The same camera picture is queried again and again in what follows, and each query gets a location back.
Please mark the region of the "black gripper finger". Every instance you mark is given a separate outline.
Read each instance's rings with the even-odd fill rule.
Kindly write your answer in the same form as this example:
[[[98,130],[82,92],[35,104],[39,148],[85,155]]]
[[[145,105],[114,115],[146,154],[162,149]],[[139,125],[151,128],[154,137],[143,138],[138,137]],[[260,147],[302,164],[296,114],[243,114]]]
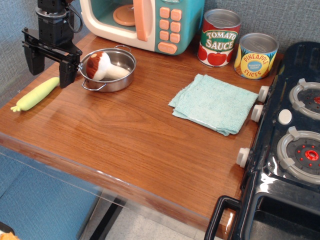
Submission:
[[[62,89],[74,83],[78,72],[78,67],[62,61],[59,63],[59,85]]]
[[[38,49],[24,46],[24,54],[28,69],[33,76],[42,73],[45,69],[45,57]]]

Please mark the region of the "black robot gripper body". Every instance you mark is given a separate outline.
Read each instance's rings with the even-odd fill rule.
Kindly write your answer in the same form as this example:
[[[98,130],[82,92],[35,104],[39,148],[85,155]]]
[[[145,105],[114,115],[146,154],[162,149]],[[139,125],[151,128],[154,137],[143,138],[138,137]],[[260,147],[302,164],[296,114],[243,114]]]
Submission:
[[[38,49],[44,58],[77,66],[82,51],[74,45],[73,38],[83,28],[77,10],[72,6],[37,6],[35,12],[38,29],[22,29],[23,47]]]

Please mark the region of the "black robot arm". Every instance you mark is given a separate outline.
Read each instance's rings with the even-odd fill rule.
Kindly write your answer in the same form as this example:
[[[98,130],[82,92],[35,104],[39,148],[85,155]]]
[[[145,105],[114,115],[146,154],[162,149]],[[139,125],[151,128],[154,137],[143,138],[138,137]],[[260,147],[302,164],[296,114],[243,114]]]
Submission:
[[[45,69],[45,58],[59,63],[59,85],[72,84],[80,67],[82,51],[73,43],[74,34],[83,28],[83,20],[70,0],[39,0],[35,12],[38,29],[25,27],[24,54],[32,75]]]

